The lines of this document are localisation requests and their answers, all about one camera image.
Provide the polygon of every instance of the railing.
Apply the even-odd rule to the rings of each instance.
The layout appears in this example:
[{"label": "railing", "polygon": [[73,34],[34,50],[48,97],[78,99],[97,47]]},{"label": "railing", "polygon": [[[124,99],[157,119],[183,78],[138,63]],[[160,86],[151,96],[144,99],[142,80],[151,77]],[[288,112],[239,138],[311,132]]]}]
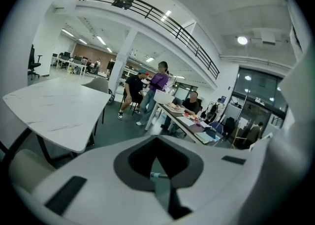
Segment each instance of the railing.
[{"label": "railing", "polygon": [[211,74],[217,79],[219,70],[213,63],[209,55],[199,45],[199,43],[175,20],[170,17],[166,17],[164,21],[161,19],[165,16],[165,12],[153,7],[152,5],[143,2],[141,0],[94,0],[103,3],[108,3],[116,7],[124,8],[125,10],[131,10],[137,14],[143,16],[145,19],[149,19],[159,26],[167,30],[178,41],[185,44],[185,46],[193,52],[193,54],[206,66]]},{"label": "railing", "polygon": [[280,118],[280,117],[274,117],[274,118],[272,119],[271,124],[274,125],[274,126],[280,126],[280,125],[282,124],[282,122],[283,122],[283,119],[282,119],[282,118]]}]

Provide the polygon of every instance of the purple shirt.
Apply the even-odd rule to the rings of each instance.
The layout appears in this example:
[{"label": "purple shirt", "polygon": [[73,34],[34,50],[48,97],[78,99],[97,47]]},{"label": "purple shirt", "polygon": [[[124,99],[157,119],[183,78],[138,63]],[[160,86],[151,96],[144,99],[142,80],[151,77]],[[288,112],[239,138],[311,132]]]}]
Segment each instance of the purple shirt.
[{"label": "purple shirt", "polygon": [[[163,87],[165,86],[167,81],[168,81],[168,75],[166,73],[165,74],[157,73],[151,79],[151,83],[158,84],[161,87],[161,89],[159,89],[159,90],[163,89]],[[153,87],[151,85],[149,86],[149,89],[151,89],[152,91],[157,90],[155,87]]]}]

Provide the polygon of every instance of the chair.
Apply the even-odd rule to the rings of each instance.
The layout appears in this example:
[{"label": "chair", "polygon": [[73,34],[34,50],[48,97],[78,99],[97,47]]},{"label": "chair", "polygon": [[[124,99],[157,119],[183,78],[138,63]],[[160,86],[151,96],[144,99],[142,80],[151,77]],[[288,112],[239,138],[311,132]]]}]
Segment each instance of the chair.
[{"label": "chair", "polygon": [[35,53],[35,49],[34,49],[34,45],[31,46],[31,52],[30,52],[30,58],[29,58],[29,66],[28,69],[30,69],[31,71],[28,73],[28,75],[31,75],[31,80],[33,79],[33,75],[36,77],[38,76],[38,78],[40,77],[39,74],[35,73],[34,68],[39,67],[41,64],[39,63],[39,59],[42,55],[38,55],[38,61],[37,63],[35,63],[35,58],[34,58],[34,53]]},{"label": "chair", "polygon": [[[111,97],[113,96],[112,91],[108,88],[108,81],[102,77],[95,78],[93,81],[89,83],[82,84],[82,86],[90,88],[90,89],[94,89],[103,93],[110,94]],[[102,124],[104,123],[104,113],[105,113],[105,108],[103,109]],[[96,134],[97,123],[98,123],[98,120],[95,124],[94,136]]]}]

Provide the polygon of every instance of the marble table top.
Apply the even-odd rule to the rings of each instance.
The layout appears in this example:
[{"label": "marble table top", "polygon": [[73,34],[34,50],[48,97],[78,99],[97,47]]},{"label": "marble table top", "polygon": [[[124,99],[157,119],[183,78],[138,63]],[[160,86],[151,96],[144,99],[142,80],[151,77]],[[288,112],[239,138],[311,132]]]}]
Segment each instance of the marble table top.
[{"label": "marble table top", "polygon": [[2,99],[36,134],[82,153],[109,98],[109,94],[58,78],[19,89]]}]

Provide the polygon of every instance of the black shirt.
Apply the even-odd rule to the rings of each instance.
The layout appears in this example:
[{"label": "black shirt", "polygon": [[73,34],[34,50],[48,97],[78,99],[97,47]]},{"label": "black shirt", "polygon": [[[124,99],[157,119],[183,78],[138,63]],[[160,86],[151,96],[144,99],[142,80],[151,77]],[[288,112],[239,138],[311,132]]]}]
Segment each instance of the black shirt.
[{"label": "black shirt", "polygon": [[197,114],[200,110],[199,102],[190,102],[190,99],[187,98],[183,104],[182,104],[186,109],[195,112]]},{"label": "black shirt", "polygon": [[139,79],[138,75],[128,77],[126,83],[129,85],[129,91],[131,95],[139,93],[143,88],[143,82]]}]

